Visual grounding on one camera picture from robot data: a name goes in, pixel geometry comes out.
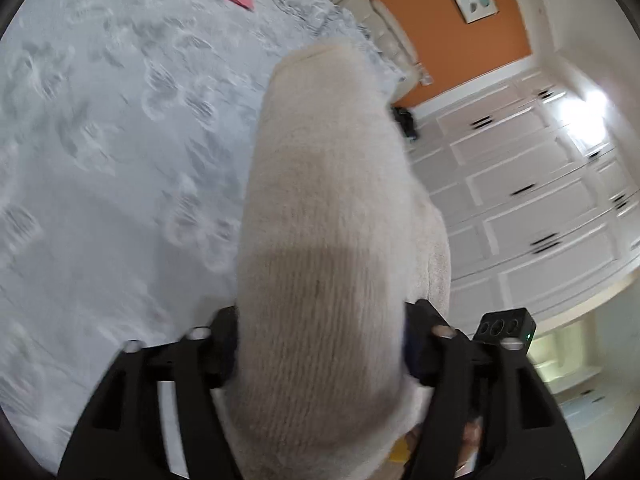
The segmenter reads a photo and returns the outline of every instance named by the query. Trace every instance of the person's hand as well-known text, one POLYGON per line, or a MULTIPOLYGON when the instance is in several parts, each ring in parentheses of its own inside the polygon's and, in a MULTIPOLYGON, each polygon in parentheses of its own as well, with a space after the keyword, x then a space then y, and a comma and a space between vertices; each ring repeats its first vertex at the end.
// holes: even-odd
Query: person's hand
MULTIPOLYGON (((418 424, 404 436, 409 452, 413 453, 415 448, 418 446, 421 431, 422 425, 418 424)), ((460 448, 460 455, 458 456, 457 469, 462 468, 462 466, 464 466, 472 457, 473 453, 478 451, 481 440, 482 424, 480 419, 466 423, 465 429, 462 433, 462 447, 460 448)))

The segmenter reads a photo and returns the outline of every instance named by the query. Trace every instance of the white closet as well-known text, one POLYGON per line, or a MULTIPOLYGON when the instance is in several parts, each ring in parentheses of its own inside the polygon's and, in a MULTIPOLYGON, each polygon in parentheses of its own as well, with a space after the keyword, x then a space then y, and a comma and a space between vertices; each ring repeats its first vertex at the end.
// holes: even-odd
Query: white closet
POLYGON ((640 256, 640 193, 602 120, 542 72, 441 111, 410 149, 447 223, 450 322, 543 319, 640 256))

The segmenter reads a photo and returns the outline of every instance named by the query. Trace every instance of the cabinet handle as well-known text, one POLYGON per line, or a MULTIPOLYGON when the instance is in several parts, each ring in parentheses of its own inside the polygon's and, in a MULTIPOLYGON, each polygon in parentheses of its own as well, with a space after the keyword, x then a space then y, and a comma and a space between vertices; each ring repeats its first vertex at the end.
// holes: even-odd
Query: cabinet handle
POLYGON ((528 191, 529 189, 536 187, 538 184, 533 183, 533 184, 529 184, 528 186, 523 187, 522 189, 519 189, 517 191, 514 191, 513 193, 511 193, 511 196, 516 196, 519 195, 520 193, 524 193, 525 191, 528 191))
POLYGON ((544 238, 540 238, 540 240, 536 240, 535 242, 533 242, 531 244, 531 246, 536 246, 538 244, 541 244, 542 242, 546 242, 547 240, 551 240, 551 238, 554 238, 556 236, 558 236, 560 233, 551 233, 549 236, 545 236, 544 238))
POLYGON ((473 127, 474 130, 479 130, 480 128, 484 128, 485 126, 488 126, 489 124, 493 123, 494 120, 493 119, 489 119, 487 122, 485 123, 480 123, 480 124, 476 124, 476 126, 473 127))
POLYGON ((473 121, 469 126, 476 126, 476 124, 484 123, 485 121, 491 119, 491 115, 487 115, 482 119, 478 119, 477 121, 473 121))
POLYGON ((556 247, 556 246, 560 245, 561 243, 562 243, 562 240, 558 240, 557 242, 553 242, 552 244, 546 245, 544 247, 540 247, 539 249, 536 249, 535 251, 532 251, 531 254, 544 253, 545 251, 548 251, 552 247, 556 247))

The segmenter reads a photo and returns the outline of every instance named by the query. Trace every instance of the bed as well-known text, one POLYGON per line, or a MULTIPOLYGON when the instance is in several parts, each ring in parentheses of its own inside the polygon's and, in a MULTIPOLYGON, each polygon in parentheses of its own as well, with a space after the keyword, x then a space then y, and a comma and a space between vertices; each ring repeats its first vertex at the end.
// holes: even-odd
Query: bed
POLYGON ((124 341, 233 304, 276 63, 347 38, 402 76, 331 1, 254 2, 26 0, 0 41, 0 404, 53 472, 124 341))
POLYGON ((407 95, 418 83, 433 82, 420 63, 418 52, 396 17, 380 0, 331 0, 334 4, 349 9, 359 23, 368 29, 369 37, 376 46, 402 69, 404 77, 396 86, 392 101, 407 95))

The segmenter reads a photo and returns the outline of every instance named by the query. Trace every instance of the orange wall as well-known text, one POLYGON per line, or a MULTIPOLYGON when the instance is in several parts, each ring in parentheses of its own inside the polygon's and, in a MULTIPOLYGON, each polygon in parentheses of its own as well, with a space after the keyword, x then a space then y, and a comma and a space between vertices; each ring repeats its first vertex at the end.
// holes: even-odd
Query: orange wall
POLYGON ((411 38, 434 83, 400 102, 414 106, 531 54, 516 0, 495 0, 498 14, 465 23, 455 0, 382 0, 411 38))

